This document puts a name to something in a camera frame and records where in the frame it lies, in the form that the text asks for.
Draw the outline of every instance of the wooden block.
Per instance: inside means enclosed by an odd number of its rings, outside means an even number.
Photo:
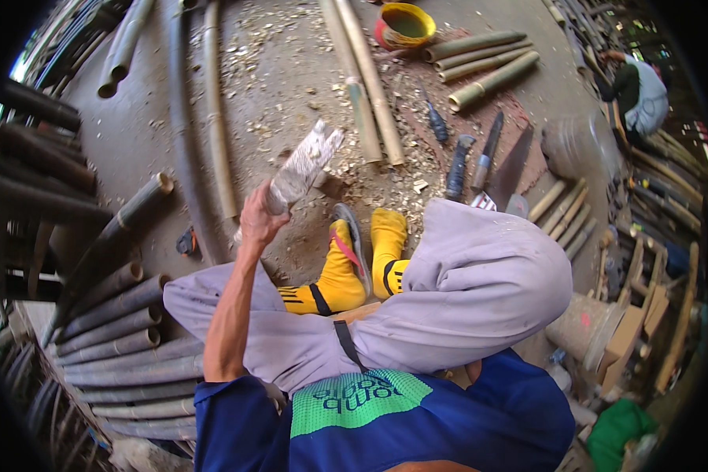
[[[651,300],[650,308],[648,308],[648,315],[645,317],[645,325],[643,326],[648,339],[655,334],[655,330],[658,328],[658,324],[664,317],[668,307],[669,298],[666,296],[666,287],[657,286],[653,292],[653,299]]]
[[[343,319],[347,322],[348,325],[355,319],[362,319],[365,316],[368,316],[370,313],[374,313],[375,310],[380,308],[380,305],[381,303],[379,301],[376,301],[375,303],[363,305],[359,308],[355,308],[354,310],[342,311],[338,315],[331,316],[331,318],[335,320]]]
[[[605,368],[605,375],[601,383],[600,396],[608,394],[616,385],[624,371],[624,366],[632,355],[637,338],[642,332],[642,322],[645,319],[645,311],[640,307],[630,305],[624,314],[619,326],[616,327],[611,341],[605,347],[611,356],[618,356],[616,362]]]

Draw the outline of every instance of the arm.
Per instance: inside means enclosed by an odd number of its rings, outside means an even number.
[[[624,62],[626,60],[625,57],[623,52],[613,50],[600,53],[601,61]]]
[[[268,212],[265,201],[269,188],[270,181],[263,182],[244,203],[241,215],[243,243],[205,339],[203,368],[206,382],[230,382],[244,373],[254,271],[262,251],[291,218],[287,212],[280,215]]]

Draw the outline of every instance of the pile of bamboo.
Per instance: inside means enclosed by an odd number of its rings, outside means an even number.
[[[76,131],[78,110],[19,82],[0,91],[0,315],[4,301],[55,301],[60,282],[49,240],[56,224],[102,226],[96,179]],[[23,271],[21,276],[11,273]]]
[[[120,21],[121,25],[113,37],[103,64],[103,76],[97,89],[100,98],[111,98],[115,95],[118,91],[118,83],[128,76],[136,43],[139,41],[144,22],[155,0],[133,0],[129,3],[131,6]]]
[[[82,389],[105,427],[149,439],[194,440],[194,387],[202,377],[203,344],[193,337],[160,345],[162,289],[168,278],[142,282],[125,264],[86,291],[59,331],[55,363]]]
[[[654,135],[649,144],[661,144]],[[686,149],[680,151],[664,147],[674,155],[666,159],[659,153],[646,153],[632,148],[632,221],[655,239],[689,248],[701,235],[703,195],[702,188],[708,171]],[[696,172],[690,171],[689,158]],[[678,160],[685,159],[680,165]]]
[[[330,37],[346,75],[349,99],[366,162],[381,160],[380,142],[375,122],[391,165],[404,163],[401,138],[388,105],[383,85],[370,53],[370,46],[349,0],[321,0],[320,7]]]
[[[53,87],[53,96],[59,96],[81,65],[113,31],[131,5],[131,0],[84,0],[75,2],[73,19],[65,27],[58,25],[48,33],[42,48],[32,52],[28,62],[28,77],[38,89]],[[47,54],[46,62],[33,59]]]
[[[609,40],[614,31],[602,15],[613,8],[587,9],[578,0],[542,1],[553,19],[564,29],[577,71],[585,74],[589,67],[606,83],[611,83],[598,65],[595,55],[596,52],[609,49]]]
[[[163,173],[154,175],[147,184],[121,207],[115,215],[115,218],[105,225],[100,235],[92,241],[92,244],[81,256],[81,259],[77,262],[76,268],[71,272],[71,275],[66,278],[66,285],[63,287],[63,291],[57,300],[53,318],[50,320],[47,331],[45,331],[42,337],[41,346],[43,348],[50,343],[56,328],[63,326],[69,321],[70,317],[77,316],[81,312],[79,308],[80,304],[84,308],[90,305],[88,302],[90,293],[95,293],[100,289],[99,286],[93,285],[98,282],[105,283],[110,277],[114,277],[115,274],[117,274],[116,272],[102,282],[100,281],[101,278],[104,278],[105,275],[108,274],[106,270],[111,267],[112,259],[114,259],[112,255],[115,250],[119,249],[119,246],[129,242],[132,230],[137,227],[141,228],[142,217],[151,213],[172,191],[173,181],[168,175]],[[163,283],[164,276],[160,276],[157,280],[149,284],[153,286],[159,284],[159,288],[152,287],[151,289],[160,290],[161,294],[161,286]],[[140,306],[137,305],[135,308],[132,308],[131,311],[147,307],[151,303],[140,304]],[[131,313],[131,311],[120,313],[119,316]],[[66,329],[65,333],[66,337],[69,337],[68,329]]]
[[[493,70],[448,96],[458,112],[493,93],[500,86],[527,71],[540,59],[526,33],[500,31],[442,42],[426,48],[425,61],[432,63],[441,82],[453,81],[476,72]]]
[[[557,181],[551,190],[529,212],[527,219],[538,224],[548,236],[566,251],[566,257],[573,260],[582,249],[587,239],[595,230],[598,221],[590,215],[590,205],[585,203],[587,184],[580,179],[559,203],[553,206],[553,211],[545,220],[546,214],[557,198],[566,189],[566,182]]]

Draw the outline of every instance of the knife handle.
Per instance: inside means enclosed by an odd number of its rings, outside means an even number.
[[[475,165],[475,176],[472,178],[472,185],[470,188],[475,194],[482,192],[485,187],[485,178],[488,176],[488,168],[491,166],[491,158],[482,154],[477,159],[477,164]]]
[[[470,151],[469,146],[463,146],[461,141],[454,150],[454,160],[451,169],[446,177],[446,199],[458,202],[461,199],[461,191],[464,186],[464,159]]]

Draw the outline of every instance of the worker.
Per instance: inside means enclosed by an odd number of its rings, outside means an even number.
[[[669,66],[665,63],[637,61],[618,51],[606,51],[600,57],[603,61],[623,63],[616,72],[613,85],[598,74],[594,77],[603,101],[617,100],[627,140],[633,146],[644,149],[642,138],[655,133],[669,113]]]
[[[316,292],[297,290],[302,303],[289,304],[265,273],[260,256],[289,221],[268,212],[268,190],[245,202],[235,262],[164,289],[169,313],[205,342],[195,470],[557,468],[575,432],[566,397],[510,349],[568,306],[571,267],[555,241],[521,218],[433,199],[405,260],[405,218],[378,208],[371,275],[385,301],[347,325],[290,313],[315,311]],[[340,205],[316,283],[330,310],[366,291],[358,226]],[[434,376],[461,365],[466,390]],[[276,408],[268,384],[290,402]]]

